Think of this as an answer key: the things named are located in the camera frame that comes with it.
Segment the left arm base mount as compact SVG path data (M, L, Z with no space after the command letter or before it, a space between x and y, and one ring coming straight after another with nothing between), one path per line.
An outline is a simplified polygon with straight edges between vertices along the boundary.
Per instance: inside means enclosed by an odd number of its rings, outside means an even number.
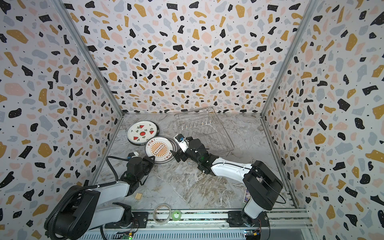
M115 223L105 225L106 229L135 230L144 229L147 226L149 212L129 212L124 213L123 218Z

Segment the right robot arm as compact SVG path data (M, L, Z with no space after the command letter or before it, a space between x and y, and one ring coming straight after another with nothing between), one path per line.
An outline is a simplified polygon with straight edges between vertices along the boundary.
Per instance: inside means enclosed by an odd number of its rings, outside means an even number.
M178 151L171 151L177 162L192 160L206 175L225 177L246 186L251 198L241 211L246 225L251 225L263 211L273 209L283 189L280 179L261 161L253 164L240 164L210 154L199 139L178 134L174 140Z

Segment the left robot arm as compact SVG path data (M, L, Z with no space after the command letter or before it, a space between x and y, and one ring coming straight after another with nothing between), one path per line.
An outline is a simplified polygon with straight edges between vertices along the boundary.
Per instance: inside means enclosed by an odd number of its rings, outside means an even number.
M121 176L107 156L106 163L114 175L114 181L93 186L72 186L47 217L45 235L51 240L77 240L87 231L99 229L104 239L104 227L136 232L146 227L147 213L135 215L130 205L118 199L131 196L144 185L155 165L155 157L139 157L130 153L119 158L127 164Z

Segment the green rim plate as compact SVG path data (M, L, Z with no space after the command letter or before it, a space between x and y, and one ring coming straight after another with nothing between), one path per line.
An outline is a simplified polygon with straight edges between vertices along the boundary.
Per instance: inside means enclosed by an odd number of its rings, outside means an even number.
M176 144L176 142L175 142L174 140L172 140L172 139L169 139L169 138L168 138L168 141L169 141L169 142L172 144L172 146L173 146L172 150L173 150L174 152L176 152L176 151L179 149L179 147L178 147L178 145ZM174 156L171 155L170 157L166 157L166 159L163 160L163 161L156 160L156 164L159 164L159 165L161 165L161 164L166 164L166 163L169 163L170 161L172 161L173 159L174 159Z

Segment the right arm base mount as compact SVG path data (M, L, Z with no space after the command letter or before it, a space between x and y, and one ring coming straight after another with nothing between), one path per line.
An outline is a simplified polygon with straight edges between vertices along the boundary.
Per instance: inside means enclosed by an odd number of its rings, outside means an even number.
M266 212L261 212L257 218L253 219L246 215L244 211L229 211L227 223L231 228L259 228L270 225Z

